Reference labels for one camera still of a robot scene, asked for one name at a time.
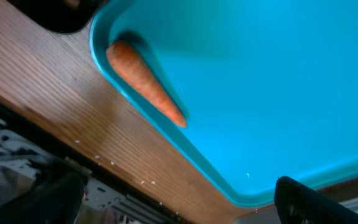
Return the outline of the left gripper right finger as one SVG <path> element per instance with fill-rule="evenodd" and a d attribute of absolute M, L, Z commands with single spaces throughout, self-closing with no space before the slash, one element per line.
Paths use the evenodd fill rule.
<path fill-rule="evenodd" d="M 358 214 L 283 176 L 276 181 L 274 204 L 282 224 L 358 224 Z"/>

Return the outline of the orange carrot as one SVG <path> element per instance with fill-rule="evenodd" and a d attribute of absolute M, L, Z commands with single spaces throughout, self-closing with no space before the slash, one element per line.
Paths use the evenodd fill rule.
<path fill-rule="evenodd" d="M 132 89 L 175 125 L 181 128 L 187 127 L 183 113 L 155 78 L 149 66 L 143 61 L 135 48 L 123 40 L 117 40 L 107 48 L 106 56 L 111 68 Z"/>

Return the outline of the teal serving tray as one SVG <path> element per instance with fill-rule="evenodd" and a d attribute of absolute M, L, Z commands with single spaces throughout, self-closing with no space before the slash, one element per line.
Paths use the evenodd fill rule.
<path fill-rule="evenodd" d="M 179 128 L 110 67 L 130 42 L 185 115 Z M 358 0 L 110 1 L 89 47 L 101 73 L 233 204 L 289 176 L 358 178 Z"/>

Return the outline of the black tray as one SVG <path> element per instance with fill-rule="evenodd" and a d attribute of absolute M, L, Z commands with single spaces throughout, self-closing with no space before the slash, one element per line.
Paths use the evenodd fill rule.
<path fill-rule="evenodd" d="M 109 0 L 8 0 L 38 25 L 52 32 L 72 34 L 84 28 Z"/>

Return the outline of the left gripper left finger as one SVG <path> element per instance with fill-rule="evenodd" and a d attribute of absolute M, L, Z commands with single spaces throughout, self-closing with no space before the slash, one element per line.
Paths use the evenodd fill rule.
<path fill-rule="evenodd" d="M 31 162 L 30 167 L 38 171 L 32 188 L 0 207 L 0 223 L 73 223 L 87 176 L 57 162 Z"/>

